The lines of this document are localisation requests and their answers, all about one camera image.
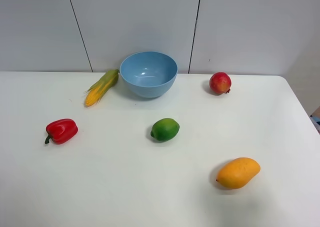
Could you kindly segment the green lime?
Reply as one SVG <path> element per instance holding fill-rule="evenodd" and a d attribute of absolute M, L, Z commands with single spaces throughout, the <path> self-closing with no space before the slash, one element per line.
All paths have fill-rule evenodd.
<path fill-rule="evenodd" d="M 158 142 L 173 139 L 179 132 L 180 125 L 172 118 L 163 118 L 153 124 L 150 136 Z"/>

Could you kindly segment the red pomegranate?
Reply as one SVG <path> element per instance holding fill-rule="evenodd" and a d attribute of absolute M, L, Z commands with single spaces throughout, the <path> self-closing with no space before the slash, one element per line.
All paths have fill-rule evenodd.
<path fill-rule="evenodd" d="M 225 72 L 216 72 L 209 80 L 210 89 L 217 95 L 229 93 L 231 86 L 231 78 Z"/>

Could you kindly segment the light blue plastic bowl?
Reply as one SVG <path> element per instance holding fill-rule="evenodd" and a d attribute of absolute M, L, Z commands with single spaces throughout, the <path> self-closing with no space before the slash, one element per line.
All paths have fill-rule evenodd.
<path fill-rule="evenodd" d="M 143 51 L 124 59 L 119 73 L 131 92 L 152 99 L 162 96 L 172 87 L 178 65 L 166 54 Z"/>

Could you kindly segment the yellow corn cob with husk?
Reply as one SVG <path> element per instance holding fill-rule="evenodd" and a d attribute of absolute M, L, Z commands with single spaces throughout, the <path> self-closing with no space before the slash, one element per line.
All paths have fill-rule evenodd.
<path fill-rule="evenodd" d="M 106 92 L 113 87 L 119 79 L 119 70 L 108 70 L 96 83 L 94 83 L 87 91 L 84 100 L 84 106 L 90 107 L 98 103 Z"/>

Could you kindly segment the orange yellow mango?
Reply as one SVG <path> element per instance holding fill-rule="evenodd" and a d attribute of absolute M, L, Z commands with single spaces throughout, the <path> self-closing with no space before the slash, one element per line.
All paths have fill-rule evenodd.
<path fill-rule="evenodd" d="M 217 173 L 216 182 L 227 189 L 244 187 L 261 170 L 258 162 L 252 158 L 239 157 L 225 164 Z"/>

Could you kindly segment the red bell pepper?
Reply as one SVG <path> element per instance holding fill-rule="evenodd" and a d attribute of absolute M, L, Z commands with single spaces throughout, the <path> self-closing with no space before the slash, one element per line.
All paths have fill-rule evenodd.
<path fill-rule="evenodd" d="M 61 145 L 77 134 L 78 127 L 74 120 L 64 118 L 48 124 L 45 130 L 47 132 L 45 144 L 49 144 L 52 140 L 55 144 Z"/>

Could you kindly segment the blue object at table edge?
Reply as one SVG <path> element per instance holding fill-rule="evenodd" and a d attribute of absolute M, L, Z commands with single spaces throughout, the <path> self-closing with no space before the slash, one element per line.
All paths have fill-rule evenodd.
<path fill-rule="evenodd" d="M 311 115 L 310 119 L 316 128 L 317 132 L 320 133 L 320 107 L 318 107 Z"/>

